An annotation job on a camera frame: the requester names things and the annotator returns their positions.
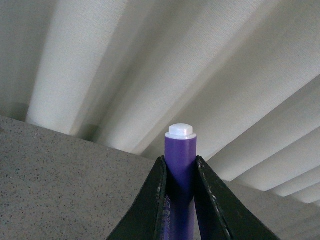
purple cylinder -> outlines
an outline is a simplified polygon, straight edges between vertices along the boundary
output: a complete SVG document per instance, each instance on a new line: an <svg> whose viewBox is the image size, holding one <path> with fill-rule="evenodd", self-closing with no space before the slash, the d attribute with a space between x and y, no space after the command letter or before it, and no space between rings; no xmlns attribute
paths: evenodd
<svg viewBox="0 0 320 240"><path fill-rule="evenodd" d="M168 167L166 189L170 200L170 205L164 209L167 217L169 212L169 226L166 227L164 240L192 240L195 221L194 170L197 137L172 139L166 136L164 142L164 158Z"/></svg>

purple marker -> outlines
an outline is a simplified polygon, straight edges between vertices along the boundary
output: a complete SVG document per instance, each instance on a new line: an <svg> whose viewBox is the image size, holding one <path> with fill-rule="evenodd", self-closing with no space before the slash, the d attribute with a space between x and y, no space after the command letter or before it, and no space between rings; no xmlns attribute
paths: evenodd
<svg viewBox="0 0 320 240"><path fill-rule="evenodd" d="M188 124L174 124L165 134L164 158L168 167L167 199L163 211L164 240L194 238L194 167L197 136Z"/></svg>

gray speckled surface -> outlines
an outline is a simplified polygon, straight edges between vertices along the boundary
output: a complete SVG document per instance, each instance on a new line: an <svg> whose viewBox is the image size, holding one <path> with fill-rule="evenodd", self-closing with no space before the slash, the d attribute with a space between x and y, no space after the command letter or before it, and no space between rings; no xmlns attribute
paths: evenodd
<svg viewBox="0 0 320 240"><path fill-rule="evenodd" d="M105 239L153 164L0 116L0 239Z"/></svg>

black clamp jaw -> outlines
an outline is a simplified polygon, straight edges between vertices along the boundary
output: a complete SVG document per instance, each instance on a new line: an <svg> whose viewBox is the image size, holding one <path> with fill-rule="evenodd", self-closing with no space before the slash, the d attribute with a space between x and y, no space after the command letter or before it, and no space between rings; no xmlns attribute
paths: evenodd
<svg viewBox="0 0 320 240"><path fill-rule="evenodd" d="M279 240L232 193L202 157L196 157L194 202L202 240ZM161 240L167 185L159 157L132 207L107 240Z"/></svg>

pleated blind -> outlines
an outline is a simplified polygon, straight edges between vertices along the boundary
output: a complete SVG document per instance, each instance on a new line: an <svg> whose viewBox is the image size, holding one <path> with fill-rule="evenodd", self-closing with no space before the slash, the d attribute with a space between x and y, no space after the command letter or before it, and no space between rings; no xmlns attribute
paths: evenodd
<svg viewBox="0 0 320 240"><path fill-rule="evenodd" d="M319 75L318 0L0 2L0 115L150 159L187 123L223 180L313 207Z"/></svg>

